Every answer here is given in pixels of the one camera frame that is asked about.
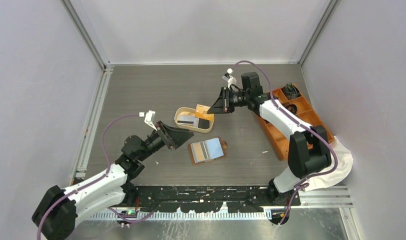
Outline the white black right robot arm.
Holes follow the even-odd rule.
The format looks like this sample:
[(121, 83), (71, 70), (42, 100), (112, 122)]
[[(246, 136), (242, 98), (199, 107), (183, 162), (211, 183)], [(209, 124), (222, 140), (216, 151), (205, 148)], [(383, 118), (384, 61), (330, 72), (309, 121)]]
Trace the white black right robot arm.
[(222, 87), (219, 97), (207, 111), (209, 114), (233, 113), (236, 107), (247, 107), (263, 120), (275, 126), (289, 141), (288, 167), (268, 183), (268, 198), (274, 205), (281, 205), (288, 192), (301, 185), (306, 177), (332, 164), (327, 131), (312, 126), (287, 110), (272, 93), (265, 93), (256, 72), (241, 75), (242, 87), (235, 85), (233, 70), (222, 76), (227, 87)]

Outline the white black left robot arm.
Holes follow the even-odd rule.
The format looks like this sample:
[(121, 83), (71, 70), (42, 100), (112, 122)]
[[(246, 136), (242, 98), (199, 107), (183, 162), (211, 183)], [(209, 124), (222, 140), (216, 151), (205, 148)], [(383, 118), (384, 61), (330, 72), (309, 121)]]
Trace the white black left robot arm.
[(121, 155), (107, 168), (80, 183), (50, 187), (31, 220), (37, 226), (36, 238), (64, 240), (86, 218), (115, 205), (129, 207), (136, 202), (136, 187), (131, 182), (144, 169), (142, 162), (163, 147), (175, 150), (194, 136), (188, 129), (158, 121), (153, 131), (142, 139), (128, 136)]

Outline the brown leather card holder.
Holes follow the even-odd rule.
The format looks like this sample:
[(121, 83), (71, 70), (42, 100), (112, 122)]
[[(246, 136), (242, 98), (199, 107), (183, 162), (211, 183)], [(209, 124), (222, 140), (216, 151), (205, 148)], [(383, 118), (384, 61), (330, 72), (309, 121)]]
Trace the brown leather card holder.
[(211, 162), (213, 160), (218, 160), (218, 159), (222, 159), (222, 158), (226, 157), (226, 148), (228, 147), (228, 145), (220, 137), (211, 138), (211, 139), (199, 141), (199, 142), (205, 143), (206, 149), (207, 149), (207, 152), (209, 155), (208, 160), (204, 161), (204, 162), (195, 163), (194, 159), (193, 159), (192, 151), (191, 151), (191, 146), (190, 146), (191, 144), (189, 144), (188, 151), (189, 151), (191, 163), (193, 165), (199, 165), (199, 164)]

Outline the cream oval tray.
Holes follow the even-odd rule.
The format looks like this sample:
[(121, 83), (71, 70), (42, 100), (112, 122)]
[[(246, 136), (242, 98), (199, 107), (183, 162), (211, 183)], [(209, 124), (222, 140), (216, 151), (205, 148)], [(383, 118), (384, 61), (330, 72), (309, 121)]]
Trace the cream oval tray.
[(197, 104), (195, 108), (180, 107), (174, 116), (179, 128), (198, 133), (208, 133), (214, 124), (214, 114), (208, 114), (209, 106)]

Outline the orange gold card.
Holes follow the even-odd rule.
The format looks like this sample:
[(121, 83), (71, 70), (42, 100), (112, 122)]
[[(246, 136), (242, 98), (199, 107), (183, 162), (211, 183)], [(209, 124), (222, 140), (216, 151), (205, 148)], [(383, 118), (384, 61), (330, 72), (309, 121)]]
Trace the orange gold card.
[(195, 163), (205, 162), (208, 160), (209, 155), (203, 141), (192, 143), (190, 146)]

